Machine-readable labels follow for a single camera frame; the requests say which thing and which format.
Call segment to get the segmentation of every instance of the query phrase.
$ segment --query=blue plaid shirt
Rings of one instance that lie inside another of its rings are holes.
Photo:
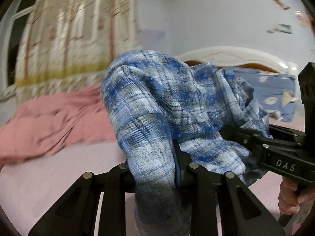
[[[175,191],[172,139],[209,171],[233,171],[247,185],[263,176],[251,152],[219,134],[231,124],[269,136],[253,92],[231,70],[189,67],[160,52],[131,51],[111,63],[101,96],[136,180],[138,235],[189,233],[190,210]]]

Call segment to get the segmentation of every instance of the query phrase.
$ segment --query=silver bolt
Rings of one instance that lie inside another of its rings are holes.
[[[119,164],[119,168],[122,170],[125,170],[128,168],[128,164],[127,163],[121,163],[121,164]]]
[[[231,171],[228,171],[227,173],[225,173],[225,176],[229,179],[232,179],[235,177],[235,174]]]
[[[91,172],[85,172],[83,174],[83,178],[84,179],[90,179],[93,176],[93,174]]]
[[[199,167],[199,164],[197,162],[191,162],[189,164],[189,166],[192,168],[192,169],[197,169]]]

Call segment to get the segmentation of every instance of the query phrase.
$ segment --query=curtain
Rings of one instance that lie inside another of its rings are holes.
[[[17,57],[17,103],[102,81],[117,56],[139,48],[135,1],[37,0]]]

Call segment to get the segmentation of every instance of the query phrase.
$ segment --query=finger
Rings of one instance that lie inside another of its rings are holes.
[[[298,206],[300,204],[298,196],[294,193],[293,190],[286,188],[283,182],[280,184],[280,194],[286,203],[293,206]]]
[[[315,197],[315,186],[312,185],[312,186],[308,186],[301,192],[298,200],[299,200],[299,203],[303,203],[303,202],[313,199],[314,197]]]
[[[291,214],[296,214],[297,212],[299,212],[300,207],[299,206],[293,206],[288,204],[281,195],[279,195],[278,197],[279,203],[278,203],[278,207],[279,210],[282,214],[285,215],[291,215]]]
[[[297,190],[297,183],[295,183],[292,179],[289,179],[289,178],[283,176],[282,182],[286,188],[289,188],[293,191]]]

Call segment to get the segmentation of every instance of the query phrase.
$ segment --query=window frame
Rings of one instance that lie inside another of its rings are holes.
[[[2,87],[0,87],[0,89],[3,90],[3,94],[6,95],[10,92],[12,92],[15,89],[15,84],[12,85],[8,85],[8,78],[7,78],[7,74],[8,74],[8,53],[9,53],[9,45],[10,45],[10,39],[11,39],[11,33],[12,33],[12,29],[13,29],[13,24],[14,21],[22,16],[25,16],[29,13],[32,12],[34,5],[27,7],[19,12],[16,12],[20,3],[22,0],[14,0],[12,2],[12,4],[10,5],[10,7],[8,8],[6,14],[4,15],[4,17],[2,18],[2,20],[4,20],[3,24],[3,29],[2,31],[5,32],[4,36],[1,38],[4,40],[3,41],[3,45],[2,45],[2,52],[1,54],[1,67],[0,67],[0,73],[1,73],[1,77],[2,77]]]

